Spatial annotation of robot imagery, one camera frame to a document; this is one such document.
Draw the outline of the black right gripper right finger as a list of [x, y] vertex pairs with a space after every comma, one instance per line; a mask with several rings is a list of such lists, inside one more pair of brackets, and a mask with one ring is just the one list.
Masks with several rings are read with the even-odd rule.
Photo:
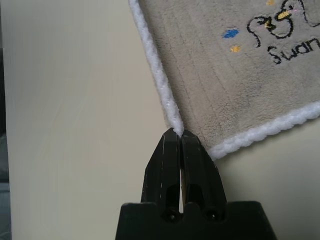
[[224, 209], [227, 203], [218, 168], [199, 138], [185, 131], [181, 137], [183, 204], [201, 209]]

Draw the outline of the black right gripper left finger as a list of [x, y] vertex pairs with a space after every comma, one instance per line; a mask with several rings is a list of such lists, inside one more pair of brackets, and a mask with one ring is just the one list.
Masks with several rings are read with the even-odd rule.
[[144, 172], [141, 202], [155, 203], [161, 212], [179, 210], [180, 139], [172, 128], [162, 134]]

